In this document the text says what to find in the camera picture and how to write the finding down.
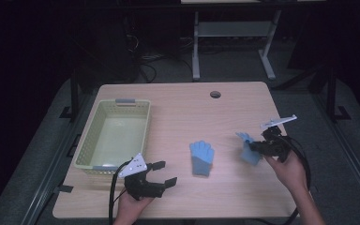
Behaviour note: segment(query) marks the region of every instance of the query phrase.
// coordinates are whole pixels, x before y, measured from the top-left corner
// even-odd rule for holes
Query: light green basket
[[[115,173],[125,161],[144,153],[150,124],[149,100],[101,100],[84,131],[75,167],[91,174]]]

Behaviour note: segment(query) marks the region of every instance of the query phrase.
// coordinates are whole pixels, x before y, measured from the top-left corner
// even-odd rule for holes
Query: black cable
[[[192,67],[189,65],[188,62],[186,62],[186,60],[180,59],[180,62],[183,62],[184,64],[186,64],[186,66],[189,68],[189,71],[191,71],[191,73],[192,73]]]
[[[276,138],[276,139],[280,139],[283,142],[285,142],[286,144],[288,144],[291,147],[291,149],[294,151],[294,153],[297,155],[297,157],[300,159],[300,161],[303,165],[303,168],[305,169],[305,172],[306,172],[307,189],[309,190],[310,185],[311,185],[311,170],[309,168],[307,159],[303,156],[303,154],[299,151],[299,149],[296,148],[296,146],[294,146],[294,144],[289,142],[287,139],[285,139],[281,136],[274,135],[274,134],[271,134],[270,136],[273,138]],[[288,219],[282,225],[290,225],[294,221],[294,219],[297,217],[298,214],[299,214],[299,211],[297,210],[297,208],[295,208],[293,213],[288,217]],[[267,224],[267,225],[277,225],[275,223],[268,222],[261,218],[254,218],[253,220],[259,221],[259,222]]]
[[[113,199],[113,195],[115,193],[115,186],[116,186],[116,180],[118,178],[118,173],[121,172],[122,168],[127,166],[129,164],[129,162],[130,161],[124,162],[120,167],[118,167],[118,169],[116,170],[116,172],[112,176],[112,182],[111,182],[111,188],[110,188],[109,211],[108,211],[109,225],[113,225],[113,204],[116,201],[116,199],[115,200]]]
[[[115,200],[113,201],[113,203],[115,204],[116,201],[119,199],[119,197],[121,197],[123,194],[125,194],[125,192],[127,192],[126,189],[124,189],[124,190],[118,195],[118,197],[115,198]]]
[[[147,74],[144,72],[144,70],[142,70],[141,66],[145,66],[145,67],[148,67],[148,68],[153,69],[153,71],[154,71],[154,76],[153,76],[153,78],[152,78],[151,80],[148,79]],[[157,77],[157,70],[156,70],[154,67],[150,66],[150,65],[140,64],[140,74],[142,75],[142,77],[144,77],[144,79],[145,79],[145,81],[146,81],[147,83],[151,83],[151,82],[153,82],[154,79]]]

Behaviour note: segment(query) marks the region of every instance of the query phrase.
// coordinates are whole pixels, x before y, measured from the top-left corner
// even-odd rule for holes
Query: wrist
[[[306,189],[306,188],[295,189],[294,191],[291,191],[291,195],[292,195],[297,207],[300,204],[313,202],[312,197],[311,197],[308,189]]]
[[[117,217],[115,221],[113,222],[113,225],[132,225],[132,221],[128,221],[128,219],[121,219],[120,217]]]
[[[293,196],[304,196],[309,195],[309,191],[306,187],[295,187],[295,188],[289,188],[289,191]]]

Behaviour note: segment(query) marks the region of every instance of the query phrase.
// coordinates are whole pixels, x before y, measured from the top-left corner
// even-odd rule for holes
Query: basket handle
[[[136,99],[134,98],[118,98],[115,100],[117,106],[136,106]]]
[[[117,166],[111,166],[111,167],[93,166],[93,170],[96,170],[96,171],[116,171],[117,169],[118,169]]]

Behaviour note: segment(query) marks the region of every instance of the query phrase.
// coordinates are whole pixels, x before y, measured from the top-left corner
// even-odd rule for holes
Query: table top
[[[210,93],[218,91],[220,98]],[[263,82],[192,82],[103,85],[85,127],[102,99],[138,98],[151,101],[151,124],[145,161],[166,161],[147,180],[163,183],[177,178],[142,213],[141,218],[270,218],[288,217],[295,208],[289,191],[265,160],[257,166],[240,158],[243,142],[235,132],[262,141],[260,124],[279,118]],[[189,144],[204,140],[215,150],[210,176],[192,174]],[[60,192],[53,209],[57,218],[107,218],[111,176],[88,175],[74,167],[64,181],[73,187]],[[118,179],[115,196],[123,188]],[[117,204],[113,209],[116,215]]]

